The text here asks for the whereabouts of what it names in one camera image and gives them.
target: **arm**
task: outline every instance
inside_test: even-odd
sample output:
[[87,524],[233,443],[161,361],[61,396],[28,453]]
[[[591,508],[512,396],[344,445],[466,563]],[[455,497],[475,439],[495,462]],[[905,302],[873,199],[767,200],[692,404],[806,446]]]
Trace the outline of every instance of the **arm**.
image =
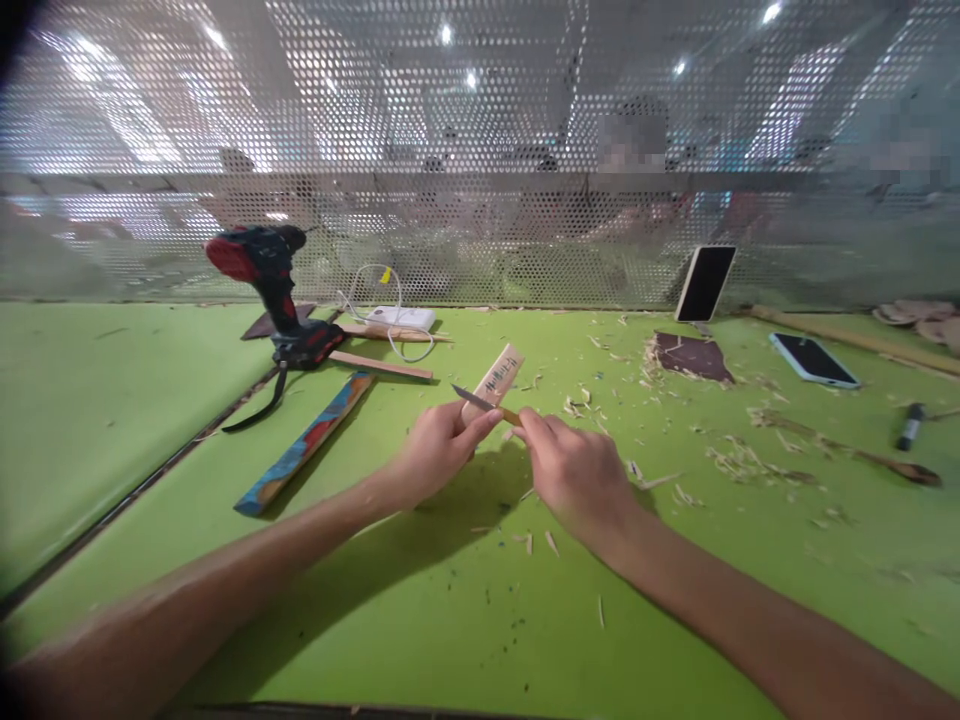
[[716,647],[791,718],[956,718],[960,703],[839,625],[675,533],[636,502],[616,445],[520,412],[534,486],[560,522]]
[[434,495],[500,421],[458,432],[462,403],[427,410],[386,467],[106,609],[12,670],[42,717],[152,717],[238,628],[356,533]]

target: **phone screen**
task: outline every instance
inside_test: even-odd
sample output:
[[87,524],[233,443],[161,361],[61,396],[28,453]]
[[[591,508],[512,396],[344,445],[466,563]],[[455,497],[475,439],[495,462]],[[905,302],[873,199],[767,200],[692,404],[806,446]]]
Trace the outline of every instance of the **phone screen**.
[[713,317],[736,254],[737,249],[730,245],[707,245],[697,249],[680,299],[677,322],[707,322]]
[[840,367],[816,340],[782,333],[774,333],[774,335],[786,351],[793,355],[800,367],[811,375],[838,382],[857,382],[857,379]]

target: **knife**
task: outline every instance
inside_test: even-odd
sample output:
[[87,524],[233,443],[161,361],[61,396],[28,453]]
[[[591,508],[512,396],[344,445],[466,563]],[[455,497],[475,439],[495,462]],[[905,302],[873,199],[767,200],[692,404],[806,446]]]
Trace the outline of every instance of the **knife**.
[[508,423],[510,423],[514,427],[523,427],[523,423],[520,422],[520,416],[517,415],[515,412],[513,412],[513,410],[507,410],[506,408],[501,408],[501,407],[497,407],[496,405],[491,405],[486,400],[478,398],[472,392],[468,392],[464,390],[462,387],[458,387],[453,383],[450,383],[450,385],[453,386],[453,390],[455,393],[457,393],[457,395],[462,397],[471,405],[476,405],[481,410],[499,410],[500,412],[503,413],[503,419],[506,420]]

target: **cordless drill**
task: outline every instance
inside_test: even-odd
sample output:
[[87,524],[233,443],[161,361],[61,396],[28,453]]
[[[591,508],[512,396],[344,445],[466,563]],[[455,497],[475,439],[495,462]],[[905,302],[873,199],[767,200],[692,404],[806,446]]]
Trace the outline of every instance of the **cordless drill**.
[[298,227],[237,227],[204,243],[210,262],[227,277],[253,285],[276,332],[273,361],[294,370],[313,370],[343,342],[343,330],[323,320],[297,319],[290,277],[293,255],[307,236]]

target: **smartphone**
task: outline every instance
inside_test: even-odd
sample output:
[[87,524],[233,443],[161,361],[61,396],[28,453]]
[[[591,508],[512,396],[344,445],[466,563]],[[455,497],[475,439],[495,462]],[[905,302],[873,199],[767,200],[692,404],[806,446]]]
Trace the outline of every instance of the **smartphone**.
[[701,245],[694,251],[677,305],[677,322],[709,322],[713,318],[736,254],[733,245]]
[[770,341],[804,380],[834,387],[860,387],[860,381],[816,340],[772,333]]

